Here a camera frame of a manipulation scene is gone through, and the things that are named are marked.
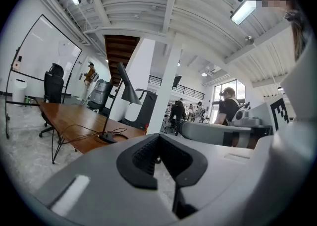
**trash can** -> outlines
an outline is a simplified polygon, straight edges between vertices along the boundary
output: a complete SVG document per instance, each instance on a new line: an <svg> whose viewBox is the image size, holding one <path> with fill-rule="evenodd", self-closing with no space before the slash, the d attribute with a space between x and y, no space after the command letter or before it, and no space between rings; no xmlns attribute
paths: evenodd
<svg viewBox="0 0 317 226"><path fill-rule="evenodd" d="M26 81L16 79L13 85L12 100L14 102L23 103L25 98Z"/></svg>

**wooden desk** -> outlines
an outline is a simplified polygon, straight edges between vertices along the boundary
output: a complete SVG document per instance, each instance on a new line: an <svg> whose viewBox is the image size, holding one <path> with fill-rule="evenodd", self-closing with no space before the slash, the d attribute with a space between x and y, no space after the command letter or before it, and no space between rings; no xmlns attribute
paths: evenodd
<svg viewBox="0 0 317 226"><path fill-rule="evenodd" d="M66 141L74 140L83 134L93 134L92 131L80 126L69 127L65 132L63 132L70 125L82 125L96 132L103 131L106 117L97 114L82 105L63 105L43 102L39 102L39 105L41 111L44 112L54 128L59 133L62 133L62 137L65 138ZM109 119L106 131L113 131L121 127L127 129L122 132L122 134L128 138L144 135L144 131L119 123L112 119ZM97 135L94 135L80 141L71 142L71 144L83 154L97 147L109 145L108 143L102 143L103 141L101 141L98 137L96 139L98 139L101 143L97 142L95 140L96 136ZM115 140L125 141L126 139L123 137L115 137Z"/></svg>

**concrete floor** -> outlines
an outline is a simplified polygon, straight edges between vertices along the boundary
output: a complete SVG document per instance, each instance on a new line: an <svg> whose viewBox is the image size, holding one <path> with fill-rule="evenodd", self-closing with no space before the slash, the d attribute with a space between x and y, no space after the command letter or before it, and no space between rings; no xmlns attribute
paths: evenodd
<svg viewBox="0 0 317 226"><path fill-rule="evenodd" d="M80 103L72 98L66 104ZM76 160L82 153L75 152L71 144L65 144L52 164L52 131L39 137L45 121L38 107L7 104L10 116L8 122L10 139L5 137L4 97L0 98L0 157L13 181L34 194L52 175ZM57 134L54 133L53 152L57 148ZM163 163L156 165L154 177L158 180L158 192L170 209L174 198L175 182Z"/></svg>

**window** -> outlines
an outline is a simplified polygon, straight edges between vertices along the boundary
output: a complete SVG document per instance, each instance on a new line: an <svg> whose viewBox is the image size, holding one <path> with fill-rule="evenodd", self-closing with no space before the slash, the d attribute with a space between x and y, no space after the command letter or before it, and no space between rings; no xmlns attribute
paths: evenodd
<svg viewBox="0 0 317 226"><path fill-rule="evenodd" d="M223 91L225 88L231 87L236 92L236 99L240 103L245 102L246 97L246 87L238 80L233 80L227 83L223 83L221 85L215 86L214 88L214 94L213 94L213 101L212 101L212 111L210 116L210 123L214 123L214 121L217 118L218 109L219 109L219 100L223 100L223 97L219 95L221 91Z"/></svg>

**lamp base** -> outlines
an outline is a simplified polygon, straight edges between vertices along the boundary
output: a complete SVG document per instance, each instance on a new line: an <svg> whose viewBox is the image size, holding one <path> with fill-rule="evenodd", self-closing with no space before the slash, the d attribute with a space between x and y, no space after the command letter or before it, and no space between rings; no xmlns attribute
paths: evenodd
<svg viewBox="0 0 317 226"><path fill-rule="evenodd" d="M121 136L123 138L129 139L127 136L121 133L112 133L112 132L104 133L103 135L100 135L99 139L107 143L117 143L117 141L114 140L115 136Z"/></svg>

